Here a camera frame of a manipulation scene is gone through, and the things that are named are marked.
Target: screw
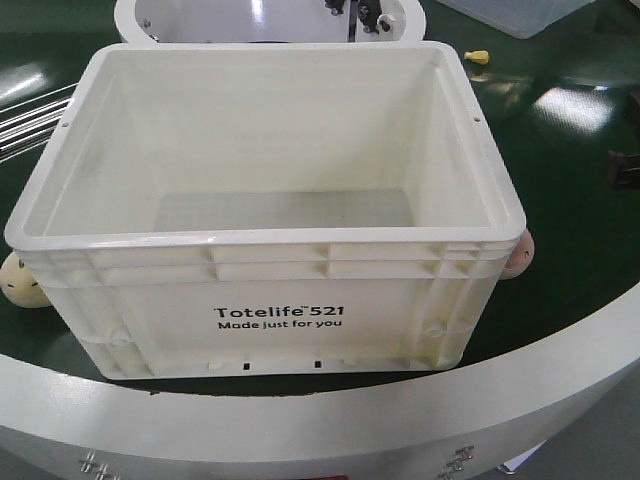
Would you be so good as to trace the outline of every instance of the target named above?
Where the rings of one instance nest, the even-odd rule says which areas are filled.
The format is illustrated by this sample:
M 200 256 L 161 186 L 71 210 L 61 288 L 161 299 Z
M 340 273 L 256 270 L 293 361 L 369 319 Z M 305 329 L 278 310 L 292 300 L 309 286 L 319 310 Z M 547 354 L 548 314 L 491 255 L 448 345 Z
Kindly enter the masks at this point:
M 456 455 L 460 456 L 460 460 L 472 460 L 473 459 L 473 447 L 464 447 L 460 450 L 456 450 Z
M 447 463 L 447 467 L 451 468 L 452 472 L 461 472 L 464 470 L 464 467 L 458 460 Z
M 96 452 L 94 452 L 93 450 L 89 450 L 87 452 L 87 456 L 85 457 L 84 460 L 80 460 L 80 463 L 82 463 L 82 465 L 80 466 L 80 471 L 82 473 L 91 473 L 91 470 L 93 469 L 93 467 L 97 466 L 95 463 L 93 463 L 93 459 L 96 457 Z

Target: white plastic crate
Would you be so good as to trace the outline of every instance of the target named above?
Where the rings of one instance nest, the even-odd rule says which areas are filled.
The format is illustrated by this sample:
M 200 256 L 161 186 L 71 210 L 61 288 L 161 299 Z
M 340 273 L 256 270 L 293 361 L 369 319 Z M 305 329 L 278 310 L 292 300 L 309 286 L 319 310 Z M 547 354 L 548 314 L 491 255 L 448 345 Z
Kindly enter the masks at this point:
M 448 46 L 118 45 L 5 234 L 124 379 L 453 367 L 524 226 Z
M 438 0 L 512 37 L 529 38 L 595 0 Z

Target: curved metal rail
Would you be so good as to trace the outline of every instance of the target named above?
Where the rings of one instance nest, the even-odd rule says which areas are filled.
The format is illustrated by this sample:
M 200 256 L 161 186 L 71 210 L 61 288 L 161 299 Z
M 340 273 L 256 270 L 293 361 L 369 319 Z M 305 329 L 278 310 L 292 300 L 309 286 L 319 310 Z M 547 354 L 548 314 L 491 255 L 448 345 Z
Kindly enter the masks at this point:
M 76 85 L 0 110 L 0 163 L 47 143 Z

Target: black clamp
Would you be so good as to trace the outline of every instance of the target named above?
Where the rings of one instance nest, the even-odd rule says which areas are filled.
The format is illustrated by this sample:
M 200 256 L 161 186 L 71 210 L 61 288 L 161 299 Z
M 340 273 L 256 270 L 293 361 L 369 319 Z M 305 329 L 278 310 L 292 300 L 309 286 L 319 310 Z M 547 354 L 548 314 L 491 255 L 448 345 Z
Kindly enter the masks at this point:
M 325 0 L 324 6 L 331 9 L 331 15 L 338 16 L 344 13 L 345 0 Z
M 378 18 L 382 15 L 382 7 L 380 6 L 380 0 L 358 0 L 358 19 L 364 25 L 365 33 L 380 33 L 378 31 Z M 384 28 L 384 31 L 389 31 L 391 28 Z

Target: storage tote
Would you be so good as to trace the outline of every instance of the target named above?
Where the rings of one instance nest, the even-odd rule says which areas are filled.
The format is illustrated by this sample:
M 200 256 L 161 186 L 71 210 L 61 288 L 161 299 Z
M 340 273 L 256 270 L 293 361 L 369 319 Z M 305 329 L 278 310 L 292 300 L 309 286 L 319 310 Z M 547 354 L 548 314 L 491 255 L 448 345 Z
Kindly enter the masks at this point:
M 127 379 L 451 368 L 524 228 L 446 45 L 117 45 L 5 234 Z

